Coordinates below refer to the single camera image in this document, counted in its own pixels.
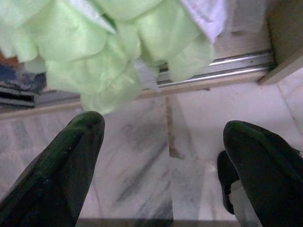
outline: marble floor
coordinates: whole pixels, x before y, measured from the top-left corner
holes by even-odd
[[[303,81],[247,83],[136,100],[106,131],[79,227],[238,227],[223,207],[216,158],[230,120],[303,150]],[[81,109],[0,122],[0,197]]]

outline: floor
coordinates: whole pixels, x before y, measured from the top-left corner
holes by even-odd
[[[223,207],[217,179],[223,128],[230,120],[248,121],[303,150],[302,95],[303,79],[296,77],[264,87],[247,83],[141,99],[106,115],[77,226],[238,227]],[[0,197],[79,113],[0,122]]]

